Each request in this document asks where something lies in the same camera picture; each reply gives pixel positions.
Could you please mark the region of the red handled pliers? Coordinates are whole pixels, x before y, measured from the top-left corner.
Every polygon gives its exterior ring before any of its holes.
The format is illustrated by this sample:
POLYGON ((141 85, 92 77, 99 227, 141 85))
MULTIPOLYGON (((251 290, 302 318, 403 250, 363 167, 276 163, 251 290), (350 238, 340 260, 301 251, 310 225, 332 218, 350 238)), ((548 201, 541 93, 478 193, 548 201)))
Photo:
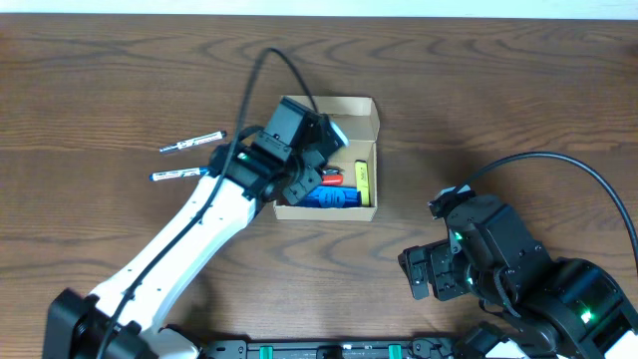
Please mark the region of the red handled pliers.
POLYGON ((344 177, 339 170, 327 169, 322 174, 322 185, 341 185, 344 181, 344 177))

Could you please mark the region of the yellow highlighter pen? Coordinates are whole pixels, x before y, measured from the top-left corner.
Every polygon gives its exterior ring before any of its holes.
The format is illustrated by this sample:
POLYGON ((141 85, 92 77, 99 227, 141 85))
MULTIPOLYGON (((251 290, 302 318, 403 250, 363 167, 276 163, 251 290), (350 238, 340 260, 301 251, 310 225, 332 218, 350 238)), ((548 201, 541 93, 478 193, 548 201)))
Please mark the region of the yellow highlighter pen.
POLYGON ((355 161, 356 189, 360 196, 361 206, 369 206, 370 181, 368 176, 368 165, 364 161, 355 161))

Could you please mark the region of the cardboard box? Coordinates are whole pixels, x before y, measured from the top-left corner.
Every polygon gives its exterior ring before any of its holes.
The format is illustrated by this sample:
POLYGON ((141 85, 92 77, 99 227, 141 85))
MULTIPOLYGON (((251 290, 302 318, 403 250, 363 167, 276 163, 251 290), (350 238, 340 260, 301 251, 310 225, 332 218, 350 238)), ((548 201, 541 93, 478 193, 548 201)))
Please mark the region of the cardboard box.
POLYGON ((369 206, 348 208, 315 208, 287 205, 277 202, 273 205, 279 220, 348 220, 370 221, 378 208, 377 196, 377 139, 380 118, 374 101, 363 97, 317 97, 318 109, 336 123, 350 142, 347 148, 339 150, 331 157, 327 169, 339 170, 344 181, 341 185, 356 188, 355 161, 368 165, 370 181, 369 206))

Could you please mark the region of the black capped white marker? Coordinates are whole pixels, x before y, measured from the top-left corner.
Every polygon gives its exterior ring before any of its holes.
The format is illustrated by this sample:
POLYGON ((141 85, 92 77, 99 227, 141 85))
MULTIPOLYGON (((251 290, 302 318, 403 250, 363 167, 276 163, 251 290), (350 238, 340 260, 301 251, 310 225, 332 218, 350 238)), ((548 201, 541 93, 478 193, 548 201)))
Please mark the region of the black capped white marker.
POLYGON ((159 152, 161 154, 171 154, 175 152, 180 152, 182 150, 189 149, 192 147, 198 147, 198 146, 202 146, 212 142, 223 140, 226 136, 227 136, 226 131, 217 131, 217 132, 202 135, 199 137, 181 140, 174 144, 166 145, 164 147, 159 148, 159 152))

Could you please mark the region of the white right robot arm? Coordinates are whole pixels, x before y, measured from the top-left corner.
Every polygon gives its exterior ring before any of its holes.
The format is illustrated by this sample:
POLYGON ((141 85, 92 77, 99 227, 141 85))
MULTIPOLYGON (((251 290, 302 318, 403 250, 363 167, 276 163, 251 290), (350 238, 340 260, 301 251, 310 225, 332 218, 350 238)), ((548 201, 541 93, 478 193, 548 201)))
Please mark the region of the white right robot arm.
POLYGON ((621 358, 637 346, 637 311, 617 281, 584 259, 553 260, 538 242, 490 256, 441 240, 398 262, 415 299, 477 297, 529 358, 621 358))

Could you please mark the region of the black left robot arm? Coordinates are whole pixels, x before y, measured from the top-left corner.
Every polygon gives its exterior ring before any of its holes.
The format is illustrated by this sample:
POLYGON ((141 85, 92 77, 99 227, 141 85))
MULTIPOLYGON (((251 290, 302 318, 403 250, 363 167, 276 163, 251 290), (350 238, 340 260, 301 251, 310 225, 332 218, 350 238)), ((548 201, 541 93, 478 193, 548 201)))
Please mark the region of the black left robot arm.
POLYGON ((342 147, 336 140, 217 147, 187 203, 131 262, 88 296, 65 289, 51 303, 43 357, 198 357, 195 344, 164 327, 171 308, 266 203, 296 203, 313 190, 342 147))

